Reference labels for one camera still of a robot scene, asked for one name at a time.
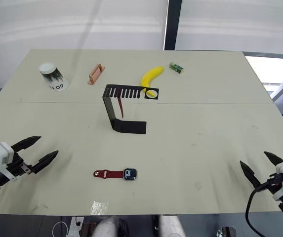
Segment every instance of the white wall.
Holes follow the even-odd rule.
[[[183,0],[175,48],[283,54],[283,0]]]
[[[0,0],[0,87],[32,48],[161,50],[166,11],[167,0]]]

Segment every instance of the white paper cup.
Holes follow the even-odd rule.
[[[69,82],[63,78],[53,63],[43,63],[38,69],[51,90],[60,91],[68,87]]]

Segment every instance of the toy banana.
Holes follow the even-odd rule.
[[[153,69],[151,69],[150,71],[148,71],[145,75],[143,75],[142,79],[141,79],[141,82],[140,82],[140,85],[141,86],[145,86],[145,87],[150,87],[149,86],[149,83],[154,79],[156,78],[157,76],[159,76],[162,72],[164,71],[164,67],[155,67]],[[147,91],[147,94],[152,96],[152,97],[155,97],[156,95],[148,90]]]

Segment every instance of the table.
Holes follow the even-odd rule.
[[[67,89],[47,87],[38,71],[47,61],[70,82]],[[88,85],[97,63],[106,69]],[[165,67],[151,84],[159,99],[122,100],[124,118],[147,121],[147,134],[113,131],[105,85],[138,85],[156,66]],[[20,152],[26,163],[59,154],[39,174],[2,187],[1,214],[244,212],[253,188],[239,160],[264,181],[275,168],[263,151],[283,158],[283,118],[240,52],[31,50],[0,93],[0,141],[33,135],[42,138]],[[135,181],[93,177],[127,167],[137,169]],[[276,210],[269,192],[255,196],[251,211]]]

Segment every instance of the copper metal piece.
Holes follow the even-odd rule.
[[[101,75],[101,73],[105,70],[105,67],[102,67],[102,65],[99,63],[97,64],[92,72],[90,73],[90,79],[88,80],[87,84],[94,85],[94,83],[97,81],[98,77]]]

